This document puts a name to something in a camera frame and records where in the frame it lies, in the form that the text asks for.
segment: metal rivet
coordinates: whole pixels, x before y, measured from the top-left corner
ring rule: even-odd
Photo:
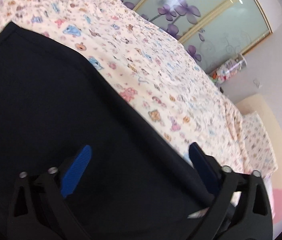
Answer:
[[[57,167],[52,167],[50,169],[48,169],[48,173],[49,174],[54,174],[58,172],[58,168]]]
[[[229,167],[229,166],[223,166],[223,167],[222,167],[222,171],[224,171],[224,172],[226,172],[226,173],[230,173],[230,172],[232,172],[232,169],[231,169],[231,167]]]
[[[259,172],[259,171],[253,171],[252,174],[253,174],[255,177],[261,177],[261,172]]]
[[[25,172],[25,171],[22,171],[22,172],[19,174],[19,177],[20,177],[21,179],[25,178],[26,176],[28,176],[28,173]]]

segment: beige headboard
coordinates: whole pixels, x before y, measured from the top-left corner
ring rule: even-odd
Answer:
[[[278,164],[278,170],[275,171],[271,177],[272,185],[273,188],[282,188],[282,130],[272,110],[259,94],[242,100],[236,104],[236,107],[243,115],[257,111],[261,117],[272,142]]]

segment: gold door frame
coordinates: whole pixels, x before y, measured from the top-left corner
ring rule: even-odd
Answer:
[[[137,3],[137,5],[134,7],[134,11],[136,11],[146,0],[141,0]],[[203,18],[201,18],[196,25],[194,25],[192,28],[190,28],[180,39],[179,42],[181,44],[185,43],[188,39],[190,39],[194,34],[196,34],[199,29],[203,28],[205,25],[210,23],[212,20],[214,20],[217,16],[219,16],[221,13],[223,13],[226,9],[233,6],[236,2],[239,0],[225,0],[221,4],[219,4],[216,8],[214,8],[212,11],[210,11],[208,14],[206,14]],[[266,31],[264,34],[262,34],[259,38],[257,38],[255,41],[253,41],[249,46],[244,48],[241,53],[243,55],[247,54],[249,51],[251,51],[256,45],[258,45],[265,37],[270,35],[272,32],[271,26],[269,24],[269,21],[260,5],[258,0],[254,0],[256,5],[258,6],[265,23],[268,27],[268,31]]]

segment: wall switch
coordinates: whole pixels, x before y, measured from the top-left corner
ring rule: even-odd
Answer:
[[[253,83],[256,85],[257,88],[261,88],[262,87],[262,83],[257,78],[255,78],[253,80]]]

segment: floral bedsheet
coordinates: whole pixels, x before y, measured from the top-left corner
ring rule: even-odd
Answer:
[[[0,31],[10,21],[81,53],[189,164],[197,142],[251,172],[239,110],[176,39],[120,0],[0,0]]]

